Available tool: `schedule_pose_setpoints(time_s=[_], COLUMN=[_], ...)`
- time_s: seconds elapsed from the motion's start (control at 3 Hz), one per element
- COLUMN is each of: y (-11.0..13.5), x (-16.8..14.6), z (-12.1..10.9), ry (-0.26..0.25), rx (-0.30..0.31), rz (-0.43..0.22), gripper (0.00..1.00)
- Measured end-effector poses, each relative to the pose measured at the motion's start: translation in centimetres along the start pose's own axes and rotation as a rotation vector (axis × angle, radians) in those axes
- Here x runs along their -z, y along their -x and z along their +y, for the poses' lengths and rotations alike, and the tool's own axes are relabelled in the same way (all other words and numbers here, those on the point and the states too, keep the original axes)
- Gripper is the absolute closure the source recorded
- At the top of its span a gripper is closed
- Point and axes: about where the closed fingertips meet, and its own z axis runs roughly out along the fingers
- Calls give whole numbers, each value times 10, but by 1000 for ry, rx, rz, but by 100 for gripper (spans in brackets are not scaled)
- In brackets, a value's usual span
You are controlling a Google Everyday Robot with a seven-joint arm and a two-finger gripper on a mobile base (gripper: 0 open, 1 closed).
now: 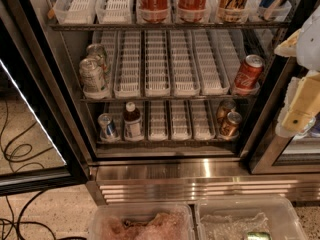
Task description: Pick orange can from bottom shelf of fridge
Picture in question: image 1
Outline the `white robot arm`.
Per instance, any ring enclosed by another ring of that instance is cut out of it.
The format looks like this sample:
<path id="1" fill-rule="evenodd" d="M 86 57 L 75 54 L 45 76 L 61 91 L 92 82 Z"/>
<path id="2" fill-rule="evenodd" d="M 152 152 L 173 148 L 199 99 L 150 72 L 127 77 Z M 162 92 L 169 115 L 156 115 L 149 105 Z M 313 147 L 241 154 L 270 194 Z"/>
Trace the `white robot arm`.
<path id="1" fill-rule="evenodd" d="M 293 137 L 320 112 L 320 7 L 274 53 L 295 57 L 308 70 L 304 77 L 291 79 L 277 119 L 276 134 Z"/>

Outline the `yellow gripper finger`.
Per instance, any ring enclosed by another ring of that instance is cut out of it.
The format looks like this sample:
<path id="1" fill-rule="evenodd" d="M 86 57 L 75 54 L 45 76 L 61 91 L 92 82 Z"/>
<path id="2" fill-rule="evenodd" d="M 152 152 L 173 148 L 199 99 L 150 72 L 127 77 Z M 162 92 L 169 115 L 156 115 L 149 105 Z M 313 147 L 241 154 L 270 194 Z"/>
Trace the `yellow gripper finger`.
<path id="1" fill-rule="evenodd" d="M 274 49 L 274 53 L 281 57 L 295 57 L 300 32 L 301 30 L 298 29 L 291 34 L 285 41 L 283 41 Z"/>
<path id="2" fill-rule="evenodd" d="M 291 132 L 302 131 L 320 112 L 320 73 L 309 71 L 301 79 L 293 77 L 285 101 L 281 126 Z"/>

